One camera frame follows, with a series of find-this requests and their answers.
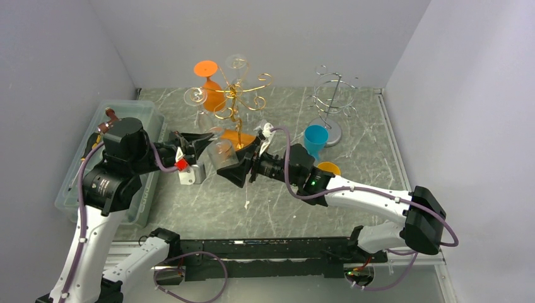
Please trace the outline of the clear small glass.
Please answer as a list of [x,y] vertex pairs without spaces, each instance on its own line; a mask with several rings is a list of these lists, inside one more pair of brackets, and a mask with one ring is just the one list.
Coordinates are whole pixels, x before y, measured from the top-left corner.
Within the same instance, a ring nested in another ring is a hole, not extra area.
[[209,159],[216,170],[239,163],[233,143],[228,139],[217,139],[207,147]]

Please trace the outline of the gold wire glass rack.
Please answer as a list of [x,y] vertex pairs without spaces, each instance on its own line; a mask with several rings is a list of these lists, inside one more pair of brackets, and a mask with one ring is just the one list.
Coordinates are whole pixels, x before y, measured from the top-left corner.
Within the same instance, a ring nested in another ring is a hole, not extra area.
[[[266,99],[260,95],[254,96],[251,104],[248,103],[246,99],[243,98],[243,96],[268,87],[273,82],[273,77],[268,73],[261,73],[257,77],[257,80],[261,82],[260,85],[253,86],[244,91],[238,91],[238,85],[231,84],[231,81],[228,80],[222,68],[219,65],[218,67],[219,71],[214,76],[212,76],[211,79],[217,82],[219,86],[221,86],[222,92],[225,96],[225,106],[221,111],[209,113],[212,113],[214,117],[219,120],[229,120],[235,124],[235,129],[223,130],[223,134],[221,135],[221,137],[230,140],[234,145],[234,149],[238,150],[243,146],[242,135],[245,134],[243,131],[244,122],[242,118],[239,117],[239,106],[242,105],[243,107],[251,111],[261,111],[265,108],[267,104]],[[249,69],[250,64],[248,62],[246,75],[248,75]]]

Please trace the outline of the orange plastic goblet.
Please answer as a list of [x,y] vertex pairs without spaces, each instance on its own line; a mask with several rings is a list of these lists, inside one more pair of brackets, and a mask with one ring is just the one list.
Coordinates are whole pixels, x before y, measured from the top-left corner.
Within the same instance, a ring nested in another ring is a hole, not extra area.
[[225,106],[225,96],[221,86],[211,79],[218,71],[219,67],[214,61],[200,61],[194,66],[194,73],[206,79],[203,85],[206,91],[206,101],[203,106],[208,112],[221,111]]

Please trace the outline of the clear pink tinted glass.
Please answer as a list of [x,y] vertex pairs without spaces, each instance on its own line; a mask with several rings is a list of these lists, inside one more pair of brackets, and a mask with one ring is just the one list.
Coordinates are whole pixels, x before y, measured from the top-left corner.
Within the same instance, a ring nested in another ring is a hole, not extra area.
[[185,91],[184,102],[196,108],[195,125],[202,133],[217,133],[211,115],[205,111],[204,103],[208,99],[208,93],[204,88],[192,87]]

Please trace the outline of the clear wine glass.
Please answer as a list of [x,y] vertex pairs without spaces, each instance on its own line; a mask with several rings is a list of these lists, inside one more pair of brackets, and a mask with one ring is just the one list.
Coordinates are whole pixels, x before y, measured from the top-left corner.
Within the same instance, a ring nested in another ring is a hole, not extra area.
[[244,91],[250,88],[250,85],[247,81],[247,58],[243,54],[233,54],[226,58],[225,64],[228,68],[232,70],[234,78],[231,81],[231,84],[238,85],[238,91]]

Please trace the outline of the yellow plastic goblet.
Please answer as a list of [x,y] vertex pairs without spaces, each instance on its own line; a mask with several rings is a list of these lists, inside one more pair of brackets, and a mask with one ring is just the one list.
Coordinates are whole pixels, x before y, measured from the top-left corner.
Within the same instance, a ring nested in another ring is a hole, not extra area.
[[321,162],[317,165],[317,168],[326,172],[333,173],[334,175],[341,175],[340,168],[332,162]]

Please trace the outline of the clear plastic storage box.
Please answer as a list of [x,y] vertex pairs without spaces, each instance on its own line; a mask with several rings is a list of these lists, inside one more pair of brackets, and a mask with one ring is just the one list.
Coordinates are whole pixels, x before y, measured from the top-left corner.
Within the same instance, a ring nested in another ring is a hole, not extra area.
[[[80,158],[89,136],[94,132],[98,132],[97,126],[100,123],[108,120],[105,115],[105,109],[107,107],[114,109],[119,119],[133,117],[140,120],[151,142],[162,142],[168,138],[167,120],[153,102],[146,100],[104,100],[100,102],[75,151],[69,170],[64,177],[61,188],[54,201],[54,206],[71,222],[76,222],[78,219],[78,184],[75,182],[74,187],[70,191],[68,191],[68,187],[75,173],[78,171],[78,167],[81,165]],[[139,176],[141,187],[132,196],[131,204],[123,217],[121,225],[132,225],[142,228],[147,225],[160,171],[151,172],[150,164],[136,164],[134,167],[141,172]]]

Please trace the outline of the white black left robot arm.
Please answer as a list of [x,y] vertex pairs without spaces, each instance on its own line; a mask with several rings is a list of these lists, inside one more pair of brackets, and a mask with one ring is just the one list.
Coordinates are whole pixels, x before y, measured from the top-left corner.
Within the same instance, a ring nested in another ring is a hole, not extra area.
[[174,134],[164,143],[151,142],[134,117],[114,121],[93,153],[102,160],[78,174],[78,221],[64,268],[54,288],[39,302],[122,302],[142,272],[159,263],[186,261],[180,235],[158,228],[123,262],[105,270],[114,235],[141,189],[141,176],[152,172],[197,172],[197,160],[213,133]]

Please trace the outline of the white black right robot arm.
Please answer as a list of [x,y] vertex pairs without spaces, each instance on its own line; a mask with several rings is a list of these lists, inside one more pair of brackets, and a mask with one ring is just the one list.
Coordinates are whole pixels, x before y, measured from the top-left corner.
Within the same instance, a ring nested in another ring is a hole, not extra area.
[[259,131],[254,140],[236,152],[237,163],[217,170],[238,187],[258,175],[281,181],[290,194],[309,205],[367,211],[386,221],[357,226],[351,233],[348,255],[356,262],[379,251],[408,247],[426,255],[438,254],[446,226],[446,213],[429,189],[396,191],[367,186],[314,165],[315,158],[301,144],[290,145],[282,157],[262,150],[270,135]]

